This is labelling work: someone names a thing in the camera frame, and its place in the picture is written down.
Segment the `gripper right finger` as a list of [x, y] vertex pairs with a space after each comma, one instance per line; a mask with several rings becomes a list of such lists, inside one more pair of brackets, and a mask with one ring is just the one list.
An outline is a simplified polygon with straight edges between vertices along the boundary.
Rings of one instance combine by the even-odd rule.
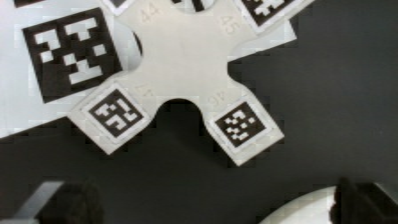
[[340, 179], [334, 224], [398, 224], [398, 186]]

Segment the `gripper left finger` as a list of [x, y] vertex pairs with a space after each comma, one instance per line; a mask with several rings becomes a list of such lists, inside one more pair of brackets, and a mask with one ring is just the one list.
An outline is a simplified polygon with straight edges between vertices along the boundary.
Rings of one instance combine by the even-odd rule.
[[96, 185], [45, 181], [11, 220], [16, 224], [105, 224]]

